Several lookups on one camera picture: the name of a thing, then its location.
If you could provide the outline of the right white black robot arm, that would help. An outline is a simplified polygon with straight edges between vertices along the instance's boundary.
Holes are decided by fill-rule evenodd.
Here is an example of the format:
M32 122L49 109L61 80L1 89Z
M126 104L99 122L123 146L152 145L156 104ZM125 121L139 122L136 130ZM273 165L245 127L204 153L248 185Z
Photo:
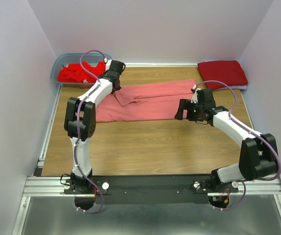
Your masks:
M237 181L272 180L279 176L281 164L275 137L261 134L236 119L231 111L217 106L212 90L193 88L192 99L181 99L175 119L206 122L223 131L239 147L239 162L211 172L209 187L219 192L228 183Z

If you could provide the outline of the pink t-shirt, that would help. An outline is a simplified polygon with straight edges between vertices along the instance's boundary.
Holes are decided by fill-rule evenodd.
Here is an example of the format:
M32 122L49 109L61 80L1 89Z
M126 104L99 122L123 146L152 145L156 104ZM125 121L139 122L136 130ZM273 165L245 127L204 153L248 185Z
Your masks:
M174 119L181 99L191 99L195 80L124 86L96 108L97 122Z

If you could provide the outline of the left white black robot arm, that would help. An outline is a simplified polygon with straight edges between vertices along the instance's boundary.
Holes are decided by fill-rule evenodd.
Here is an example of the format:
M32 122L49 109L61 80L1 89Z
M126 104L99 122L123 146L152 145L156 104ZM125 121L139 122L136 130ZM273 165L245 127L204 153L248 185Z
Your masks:
M120 76L126 65L117 60L105 64L105 72L97 77L95 84L83 95L67 101L64 129L73 147L73 169L70 188L88 193L94 186L91 180L90 139L96 130L96 109L108 95L121 89Z

